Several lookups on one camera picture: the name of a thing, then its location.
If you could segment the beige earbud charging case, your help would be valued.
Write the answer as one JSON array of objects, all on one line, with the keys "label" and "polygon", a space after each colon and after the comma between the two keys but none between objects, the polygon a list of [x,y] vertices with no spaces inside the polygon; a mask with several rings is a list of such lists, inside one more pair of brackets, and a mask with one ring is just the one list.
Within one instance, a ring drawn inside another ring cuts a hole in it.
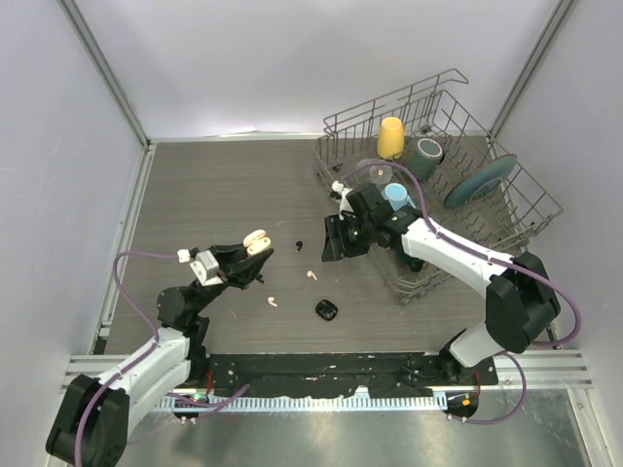
[{"label": "beige earbud charging case", "polygon": [[242,241],[246,254],[256,256],[272,246],[272,240],[265,230],[259,229],[249,233]]}]

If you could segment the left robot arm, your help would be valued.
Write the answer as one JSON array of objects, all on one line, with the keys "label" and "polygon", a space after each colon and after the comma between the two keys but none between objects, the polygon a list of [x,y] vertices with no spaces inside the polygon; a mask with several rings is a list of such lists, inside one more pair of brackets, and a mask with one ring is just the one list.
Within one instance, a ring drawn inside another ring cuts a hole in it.
[{"label": "left robot arm", "polygon": [[178,250],[173,258],[190,267],[193,281],[158,295],[158,316],[147,321],[153,336],[131,356],[95,377],[79,374],[69,383],[47,454],[73,466],[116,465],[131,432],[167,393],[205,381],[209,320],[202,311],[227,289],[246,289],[273,252],[263,230],[237,244]]}]

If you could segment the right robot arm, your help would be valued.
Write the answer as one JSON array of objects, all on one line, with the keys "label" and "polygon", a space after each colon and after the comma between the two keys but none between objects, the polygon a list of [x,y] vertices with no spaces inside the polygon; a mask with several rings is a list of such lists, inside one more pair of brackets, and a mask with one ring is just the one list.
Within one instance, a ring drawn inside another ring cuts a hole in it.
[{"label": "right robot arm", "polygon": [[351,189],[336,182],[331,197],[340,207],[324,220],[322,261],[354,258],[378,245],[434,265],[484,299],[483,322],[442,347],[433,358],[434,377],[463,383],[484,360],[503,351],[524,352],[559,315],[546,270],[532,253],[513,257],[490,251],[443,229],[411,205],[393,209],[370,183]]}]

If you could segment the black earbud charging case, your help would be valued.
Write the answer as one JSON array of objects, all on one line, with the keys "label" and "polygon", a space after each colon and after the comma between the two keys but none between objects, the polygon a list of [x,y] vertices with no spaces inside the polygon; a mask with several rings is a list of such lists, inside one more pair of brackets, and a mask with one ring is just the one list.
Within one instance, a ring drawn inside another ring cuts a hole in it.
[{"label": "black earbud charging case", "polygon": [[338,308],[335,304],[328,300],[321,300],[315,306],[316,314],[323,320],[331,321],[338,314]]}]

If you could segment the light blue mug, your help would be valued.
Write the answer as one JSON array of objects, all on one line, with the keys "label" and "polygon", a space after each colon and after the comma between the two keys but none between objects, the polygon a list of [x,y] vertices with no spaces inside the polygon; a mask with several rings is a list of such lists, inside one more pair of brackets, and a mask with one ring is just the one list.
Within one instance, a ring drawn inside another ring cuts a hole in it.
[{"label": "light blue mug", "polygon": [[399,183],[389,183],[382,189],[382,196],[388,201],[393,211],[398,211],[404,206],[411,206],[418,209],[418,206],[411,199],[407,189]]}]

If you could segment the clear glass cup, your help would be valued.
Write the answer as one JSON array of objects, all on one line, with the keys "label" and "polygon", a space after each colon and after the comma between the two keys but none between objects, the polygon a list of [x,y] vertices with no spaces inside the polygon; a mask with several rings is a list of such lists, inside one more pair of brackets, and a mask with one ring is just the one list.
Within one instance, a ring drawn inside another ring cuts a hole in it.
[{"label": "clear glass cup", "polygon": [[361,160],[356,167],[358,171],[353,175],[353,180],[357,184],[372,183],[382,190],[391,182],[393,169],[391,166],[377,165],[378,159]]}]

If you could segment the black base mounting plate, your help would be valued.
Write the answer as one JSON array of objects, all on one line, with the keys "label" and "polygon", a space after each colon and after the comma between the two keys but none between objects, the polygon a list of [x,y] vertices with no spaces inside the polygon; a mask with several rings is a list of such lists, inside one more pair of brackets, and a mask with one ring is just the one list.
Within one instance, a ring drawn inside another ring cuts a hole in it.
[{"label": "black base mounting plate", "polygon": [[474,368],[423,352],[213,354],[209,358],[216,396],[243,386],[257,398],[345,398],[363,386],[374,398],[428,396],[434,387],[495,386],[493,358]]}]

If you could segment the yellow cup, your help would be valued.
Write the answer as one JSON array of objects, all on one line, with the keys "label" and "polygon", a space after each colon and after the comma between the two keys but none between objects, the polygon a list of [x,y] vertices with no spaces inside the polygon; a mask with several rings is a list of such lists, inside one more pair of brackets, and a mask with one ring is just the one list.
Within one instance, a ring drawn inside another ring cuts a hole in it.
[{"label": "yellow cup", "polygon": [[377,139],[377,155],[384,160],[398,158],[405,148],[405,127],[397,117],[382,120]]}]

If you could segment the dark grey-green mug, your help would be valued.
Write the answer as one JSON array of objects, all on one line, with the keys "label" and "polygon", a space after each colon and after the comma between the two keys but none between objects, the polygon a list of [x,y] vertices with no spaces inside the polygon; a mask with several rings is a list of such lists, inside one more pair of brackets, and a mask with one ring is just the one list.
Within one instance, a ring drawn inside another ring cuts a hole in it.
[{"label": "dark grey-green mug", "polygon": [[444,157],[442,146],[430,138],[421,138],[403,163],[420,182],[425,182],[435,172]]}]

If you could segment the teal blue plate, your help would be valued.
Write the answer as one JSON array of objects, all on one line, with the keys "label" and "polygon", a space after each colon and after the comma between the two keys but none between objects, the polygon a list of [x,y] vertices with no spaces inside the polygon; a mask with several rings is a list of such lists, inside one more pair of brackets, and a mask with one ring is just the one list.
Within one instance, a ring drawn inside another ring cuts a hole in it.
[{"label": "teal blue plate", "polygon": [[459,208],[466,203],[485,198],[508,177],[516,164],[515,154],[507,154],[487,162],[449,191],[444,199],[444,206]]}]

